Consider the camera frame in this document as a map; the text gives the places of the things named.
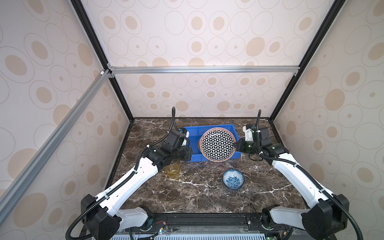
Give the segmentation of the geometric pattern brown rimmed plate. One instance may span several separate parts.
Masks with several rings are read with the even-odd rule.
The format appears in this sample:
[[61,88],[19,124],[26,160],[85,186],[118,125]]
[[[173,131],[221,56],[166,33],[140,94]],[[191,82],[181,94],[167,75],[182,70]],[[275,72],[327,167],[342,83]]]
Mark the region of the geometric pattern brown rimmed plate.
[[217,127],[206,131],[199,139],[199,150],[211,162],[225,162],[235,154],[235,136],[227,129]]

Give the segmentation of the blue floral small bowl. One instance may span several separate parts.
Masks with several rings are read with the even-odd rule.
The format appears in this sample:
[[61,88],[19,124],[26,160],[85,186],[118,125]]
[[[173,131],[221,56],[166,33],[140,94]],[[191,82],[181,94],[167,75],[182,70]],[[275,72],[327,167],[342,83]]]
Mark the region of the blue floral small bowl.
[[227,189],[237,191],[243,187],[245,178],[240,171],[230,169],[223,173],[222,181]]

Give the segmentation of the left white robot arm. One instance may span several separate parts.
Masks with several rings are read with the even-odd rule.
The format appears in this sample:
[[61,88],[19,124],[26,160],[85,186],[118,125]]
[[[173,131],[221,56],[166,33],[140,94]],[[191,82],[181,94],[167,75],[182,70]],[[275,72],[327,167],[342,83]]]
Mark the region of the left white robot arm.
[[135,166],[116,183],[97,194],[86,195],[82,201],[82,212],[68,227],[65,238],[72,240],[75,226],[83,223],[90,232],[84,240],[109,240],[118,231],[132,227],[148,229],[153,217],[147,209],[137,207],[121,210],[126,200],[147,180],[163,168],[178,160],[190,161],[192,149],[187,130],[175,127],[176,108],[172,108],[172,120],[167,134],[157,142],[146,146],[137,156]]

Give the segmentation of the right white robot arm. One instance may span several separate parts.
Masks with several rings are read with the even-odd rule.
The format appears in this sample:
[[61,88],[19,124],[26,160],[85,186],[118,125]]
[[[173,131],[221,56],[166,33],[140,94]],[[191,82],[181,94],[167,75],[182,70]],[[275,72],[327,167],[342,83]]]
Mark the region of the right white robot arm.
[[310,175],[282,144],[273,144],[268,128],[261,128],[259,120],[243,127],[244,138],[234,143],[238,152],[258,155],[290,181],[307,204],[307,209],[292,209],[272,205],[263,209],[262,226],[273,229],[288,225],[306,231],[315,240],[329,240],[351,224],[357,239],[363,234],[349,213],[350,202],[344,195],[335,195]]

